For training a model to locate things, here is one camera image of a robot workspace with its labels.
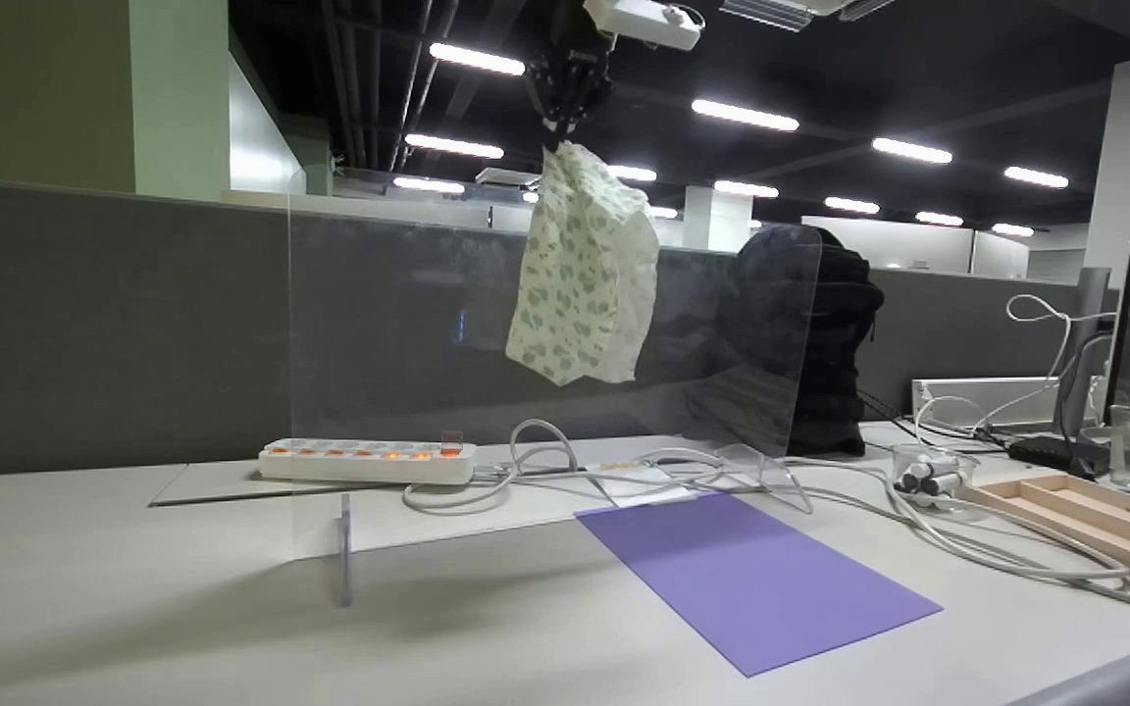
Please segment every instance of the white desk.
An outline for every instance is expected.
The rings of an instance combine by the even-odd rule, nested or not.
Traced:
[[[336,500],[144,509],[179,468],[0,479],[0,706],[70,704],[1009,704],[1130,653],[1130,608],[954,560],[816,504],[760,509],[947,611],[740,677],[612,553],[575,496],[485,517],[358,496],[353,608],[299,526]],[[863,475],[801,471],[879,504]]]

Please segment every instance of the fluorescent light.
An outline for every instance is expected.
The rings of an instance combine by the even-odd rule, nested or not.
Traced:
[[[639,182],[639,185],[655,182],[655,172],[639,169],[639,166],[607,166],[607,172],[620,177],[620,182]]]
[[[485,143],[452,143],[452,138],[434,138],[434,135],[406,135],[404,143],[417,151],[433,151],[433,153],[503,162],[503,147],[485,147]]]
[[[918,143],[873,138],[869,151],[903,158],[903,162],[954,166],[949,151],[934,151]]]
[[[455,46],[455,42],[433,42],[433,58],[491,71],[491,73],[512,73],[512,80],[525,73],[522,58],[472,50],[472,46]]]
[[[778,189],[747,185],[747,182],[714,182],[714,191],[750,196],[750,199],[778,199]]]
[[[677,219],[677,208],[647,208],[650,219]]]
[[[923,225],[941,225],[941,229],[961,229],[961,225],[964,225],[964,219],[954,217],[954,211],[918,211],[914,219],[923,219]]]
[[[1025,169],[1025,166],[1009,166],[1003,182],[1025,182],[1025,185],[1038,185],[1038,189],[1066,189],[1072,185],[1059,172],[1038,172],[1038,169]]]
[[[460,182],[426,182],[426,177],[395,177],[395,189],[463,196]]]
[[[1034,229],[1025,229],[1025,225],[991,225],[996,237],[1017,237],[1017,239],[1032,239]]]
[[[705,115],[705,118],[716,118],[716,123],[740,123],[740,124],[778,130],[778,135],[798,135],[801,130],[801,123],[787,118],[787,115],[764,115],[764,110],[747,110],[747,106],[709,102],[709,98],[693,98],[692,110]]]
[[[837,211],[879,217],[879,204],[873,204],[873,199],[829,196],[824,204],[837,208]]]

